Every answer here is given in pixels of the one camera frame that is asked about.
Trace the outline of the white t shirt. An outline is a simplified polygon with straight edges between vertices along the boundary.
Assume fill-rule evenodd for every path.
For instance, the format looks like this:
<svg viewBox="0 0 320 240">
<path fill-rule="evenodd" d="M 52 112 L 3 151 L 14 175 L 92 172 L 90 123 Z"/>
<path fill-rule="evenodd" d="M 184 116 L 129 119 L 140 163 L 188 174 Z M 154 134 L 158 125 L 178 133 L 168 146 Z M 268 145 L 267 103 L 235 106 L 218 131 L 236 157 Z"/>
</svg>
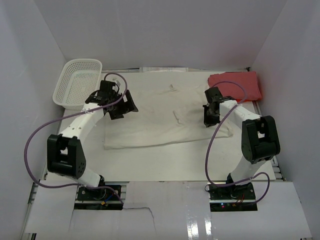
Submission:
<svg viewBox="0 0 320 240">
<path fill-rule="evenodd" d="M 170 85 L 161 90 L 131 92 L 137 112 L 105 118 L 104 149 L 143 148 L 210 139 L 215 127 L 204 125 L 207 103 L 204 83 L 193 87 Z"/>
</svg>

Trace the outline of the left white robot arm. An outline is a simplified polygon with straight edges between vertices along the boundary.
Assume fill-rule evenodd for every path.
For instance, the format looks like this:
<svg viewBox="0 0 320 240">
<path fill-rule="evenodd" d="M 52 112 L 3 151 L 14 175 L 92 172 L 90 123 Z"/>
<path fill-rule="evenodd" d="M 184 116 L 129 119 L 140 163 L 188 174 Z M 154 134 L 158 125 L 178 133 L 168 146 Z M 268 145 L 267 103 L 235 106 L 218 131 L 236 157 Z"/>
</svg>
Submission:
<svg viewBox="0 0 320 240">
<path fill-rule="evenodd" d="M 105 196 L 106 187 L 102 184 L 103 177 L 87 167 L 82 143 L 106 114 L 111 120 L 117 120 L 129 112 L 139 111 L 130 91 L 120 93 L 116 85 L 102 80 L 99 89 L 85 100 L 80 115 L 60 134 L 52 134 L 47 139 L 47 170 L 89 187 L 88 193 L 96 200 Z"/>
</svg>

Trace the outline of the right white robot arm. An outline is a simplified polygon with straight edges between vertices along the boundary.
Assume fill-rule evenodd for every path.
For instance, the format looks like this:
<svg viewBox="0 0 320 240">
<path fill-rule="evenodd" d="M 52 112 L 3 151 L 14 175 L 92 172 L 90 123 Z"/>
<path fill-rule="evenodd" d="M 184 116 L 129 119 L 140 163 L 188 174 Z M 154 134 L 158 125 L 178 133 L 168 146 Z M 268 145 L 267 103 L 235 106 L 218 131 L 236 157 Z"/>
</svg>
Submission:
<svg viewBox="0 0 320 240">
<path fill-rule="evenodd" d="M 242 185 L 259 176 L 259 168 L 280 153 L 276 122 L 270 115 L 261 116 L 253 113 L 232 97 L 223 96 L 216 86 L 207 89 L 204 94 L 207 104 L 203 106 L 203 123 L 207 128 L 216 127 L 205 155 L 205 175 L 211 185 L 226 188 L 226 195 L 236 200 L 244 193 Z M 236 168 L 229 173 L 226 183 L 216 184 L 209 177 L 209 154 L 213 141 L 226 119 L 230 119 L 241 130 L 242 157 Z"/>
</svg>

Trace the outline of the folded orange t shirt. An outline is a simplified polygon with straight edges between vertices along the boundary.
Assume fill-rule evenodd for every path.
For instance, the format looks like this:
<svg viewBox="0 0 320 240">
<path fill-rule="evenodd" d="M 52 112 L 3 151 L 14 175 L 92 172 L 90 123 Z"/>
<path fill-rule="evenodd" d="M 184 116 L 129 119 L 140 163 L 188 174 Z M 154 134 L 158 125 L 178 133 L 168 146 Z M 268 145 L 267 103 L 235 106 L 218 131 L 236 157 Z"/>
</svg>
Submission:
<svg viewBox="0 0 320 240">
<path fill-rule="evenodd" d="M 260 98 L 258 98 L 258 99 L 245 99 L 243 102 L 245 103 L 245 102 L 255 102 L 255 101 L 259 101 L 260 100 Z"/>
</svg>

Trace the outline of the white plastic basket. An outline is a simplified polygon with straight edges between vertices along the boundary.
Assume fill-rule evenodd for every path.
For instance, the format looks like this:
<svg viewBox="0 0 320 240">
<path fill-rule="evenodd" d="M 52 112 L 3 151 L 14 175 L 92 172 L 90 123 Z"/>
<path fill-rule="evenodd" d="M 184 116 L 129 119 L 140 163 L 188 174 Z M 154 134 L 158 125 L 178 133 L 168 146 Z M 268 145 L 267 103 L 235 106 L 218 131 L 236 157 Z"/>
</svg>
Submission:
<svg viewBox="0 0 320 240">
<path fill-rule="evenodd" d="M 89 95 L 98 89 L 103 65 L 97 59 L 68 61 L 59 76 L 52 100 L 66 110 L 81 110 Z"/>
</svg>

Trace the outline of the folded red t shirt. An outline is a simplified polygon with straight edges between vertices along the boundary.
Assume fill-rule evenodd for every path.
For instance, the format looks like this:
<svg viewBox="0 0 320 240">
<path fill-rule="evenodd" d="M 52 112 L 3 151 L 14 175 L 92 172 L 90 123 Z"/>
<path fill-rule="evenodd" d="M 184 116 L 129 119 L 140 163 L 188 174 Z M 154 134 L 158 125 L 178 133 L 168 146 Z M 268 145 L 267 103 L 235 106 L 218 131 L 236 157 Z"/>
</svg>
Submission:
<svg viewBox="0 0 320 240">
<path fill-rule="evenodd" d="M 211 74 L 207 81 L 210 88 L 216 85 L 224 97 L 231 96 L 238 102 L 242 100 L 245 95 L 243 90 L 234 83 L 244 88 L 247 96 L 246 99 L 262 99 L 258 85 L 258 77 L 255 71 Z"/>
</svg>

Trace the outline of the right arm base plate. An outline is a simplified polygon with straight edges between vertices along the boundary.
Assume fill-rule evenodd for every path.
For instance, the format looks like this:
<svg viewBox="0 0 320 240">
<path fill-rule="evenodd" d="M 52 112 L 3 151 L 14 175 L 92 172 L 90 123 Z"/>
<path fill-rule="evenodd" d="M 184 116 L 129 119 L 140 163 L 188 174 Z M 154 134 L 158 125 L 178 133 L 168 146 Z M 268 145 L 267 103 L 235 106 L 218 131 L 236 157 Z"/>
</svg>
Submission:
<svg viewBox="0 0 320 240">
<path fill-rule="evenodd" d="M 229 187 L 216 187 L 207 184 L 204 190 L 209 194 L 212 213 L 255 212 L 258 210 L 252 183 Z"/>
</svg>

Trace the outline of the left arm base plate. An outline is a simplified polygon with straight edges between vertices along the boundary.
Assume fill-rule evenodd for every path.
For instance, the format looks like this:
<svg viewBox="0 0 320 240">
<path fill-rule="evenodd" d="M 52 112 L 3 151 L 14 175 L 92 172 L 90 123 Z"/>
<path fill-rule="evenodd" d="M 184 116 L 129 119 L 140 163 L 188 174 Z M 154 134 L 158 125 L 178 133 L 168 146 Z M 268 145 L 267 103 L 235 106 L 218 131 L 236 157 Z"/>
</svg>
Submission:
<svg viewBox="0 0 320 240">
<path fill-rule="evenodd" d="M 121 185 L 107 185 L 107 188 L 103 189 L 80 187 L 76 194 L 74 209 L 92 211 L 122 210 L 123 204 L 115 193 L 121 197 Z"/>
</svg>

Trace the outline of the aluminium frame rail left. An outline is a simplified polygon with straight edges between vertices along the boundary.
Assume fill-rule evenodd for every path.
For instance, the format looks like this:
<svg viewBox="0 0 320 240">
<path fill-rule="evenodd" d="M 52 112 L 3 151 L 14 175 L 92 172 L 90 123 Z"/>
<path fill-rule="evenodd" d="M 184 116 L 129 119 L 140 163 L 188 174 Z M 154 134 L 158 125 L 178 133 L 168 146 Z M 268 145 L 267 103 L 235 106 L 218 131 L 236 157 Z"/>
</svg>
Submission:
<svg viewBox="0 0 320 240">
<path fill-rule="evenodd" d="M 42 125 L 40 125 L 39 127 L 37 127 L 32 133 L 31 135 L 28 137 L 25 146 L 24 146 L 24 150 L 23 150 L 23 160 L 24 160 L 24 165 L 27 171 L 27 174 L 29 175 L 29 177 L 32 180 L 32 187 L 31 187 L 31 192 L 30 192 L 30 196 L 29 196 L 29 200 L 28 200 L 28 209 L 27 209 L 27 213 L 26 213 L 26 217 L 25 217 L 25 223 L 23 225 L 23 230 L 20 236 L 20 239 L 22 240 L 25 236 L 25 234 L 27 234 L 27 223 L 29 221 L 30 215 L 31 215 L 31 210 L 32 210 L 32 192 L 35 189 L 35 187 L 43 187 L 45 189 L 59 189 L 59 188 L 64 188 L 64 185 L 57 185 L 57 186 L 51 186 L 51 185 L 45 185 L 42 184 L 32 173 L 32 170 L 30 169 L 29 166 L 29 162 L 28 162 L 28 149 L 29 149 L 29 145 L 30 142 L 32 140 L 32 138 L 43 128 L 47 127 L 48 125 L 51 124 L 55 124 L 55 123 L 61 123 L 61 121 L 63 119 L 65 119 L 64 115 L 64 110 L 62 111 L 62 113 L 60 114 L 59 118 L 50 120 L 48 122 L 43 123 Z"/>
</svg>

